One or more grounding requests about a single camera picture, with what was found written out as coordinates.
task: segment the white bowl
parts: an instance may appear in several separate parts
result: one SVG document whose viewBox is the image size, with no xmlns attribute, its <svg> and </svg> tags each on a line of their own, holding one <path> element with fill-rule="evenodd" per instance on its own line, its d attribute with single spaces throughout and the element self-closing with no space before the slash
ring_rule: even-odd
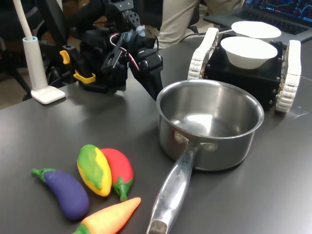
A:
<svg viewBox="0 0 312 234">
<path fill-rule="evenodd" d="M 281 31 L 267 23 L 256 21 L 239 21 L 232 24 L 232 29 L 239 37 L 250 37 L 270 42 L 279 37 Z"/>
<path fill-rule="evenodd" d="M 277 49 L 259 39 L 229 37 L 221 41 L 229 61 L 236 67 L 255 69 L 277 55 Z"/>
</svg>

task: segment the khaki pants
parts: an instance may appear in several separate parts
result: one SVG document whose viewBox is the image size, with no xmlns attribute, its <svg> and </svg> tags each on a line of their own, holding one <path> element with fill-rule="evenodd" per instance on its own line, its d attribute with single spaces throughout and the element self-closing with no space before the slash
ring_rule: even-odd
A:
<svg viewBox="0 0 312 234">
<path fill-rule="evenodd" d="M 230 11 L 243 4 L 243 0 L 205 0 L 205 2 L 210 15 Z M 162 26 L 158 36 L 159 48 L 177 44 L 185 37 L 185 31 L 198 3 L 199 0 L 163 1 Z"/>
</svg>

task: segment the saucepan handle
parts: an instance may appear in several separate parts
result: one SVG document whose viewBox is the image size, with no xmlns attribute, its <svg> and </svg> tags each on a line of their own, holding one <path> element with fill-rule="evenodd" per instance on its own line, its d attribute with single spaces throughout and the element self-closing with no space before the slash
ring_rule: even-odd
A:
<svg viewBox="0 0 312 234">
<path fill-rule="evenodd" d="M 146 234 L 168 234 L 181 209 L 189 186 L 198 147 L 186 143 L 185 150 L 175 162 L 157 195 Z"/>
</svg>

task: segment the table surface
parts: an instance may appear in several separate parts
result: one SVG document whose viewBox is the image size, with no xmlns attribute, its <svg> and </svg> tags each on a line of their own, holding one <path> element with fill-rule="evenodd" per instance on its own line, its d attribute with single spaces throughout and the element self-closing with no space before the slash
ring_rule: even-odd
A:
<svg viewBox="0 0 312 234">
<path fill-rule="evenodd" d="M 202 38 L 162 50 L 163 85 L 187 78 Z M 302 75 L 311 73 L 312 41 L 302 45 Z M 194 171 L 171 234 L 310 234 L 312 232 L 312 82 L 302 78 L 291 111 L 265 114 L 246 160 L 225 173 Z M 57 168 L 81 183 L 81 147 L 122 151 L 135 179 L 129 198 L 142 203 L 121 234 L 144 234 L 156 195 L 173 166 L 158 143 L 155 102 L 129 74 L 115 95 L 63 88 L 66 99 L 43 106 L 34 100 L 0 111 L 0 228 L 5 234 L 71 234 L 57 200 L 32 168 Z M 92 214 L 118 203 L 88 188 Z"/>
</svg>

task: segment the laptop keyboard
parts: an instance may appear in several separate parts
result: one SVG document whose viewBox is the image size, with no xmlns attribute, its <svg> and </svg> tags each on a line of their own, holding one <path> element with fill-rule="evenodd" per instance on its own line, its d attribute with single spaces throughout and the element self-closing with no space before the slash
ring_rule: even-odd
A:
<svg viewBox="0 0 312 234">
<path fill-rule="evenodd" d="M 235 15 L 235 16 L 244 20 L 248 20 L 248 21 L 260 21 L 260 22 L 268 23 L 270 25 L 275 26 L 276 28 L 278 28 L 279 30 L 285 33 L 289 33 L 292 35 L 297 35 L 299 33 L 302 33 L 308 30 L 308 28 L 306 27 L 301 27 L 293 23 L 282 21 L 273 17 L 262 15 L 262 14 L 249 12 L 246 10 L 241 12 L 239 15 Z"/>
</svg>

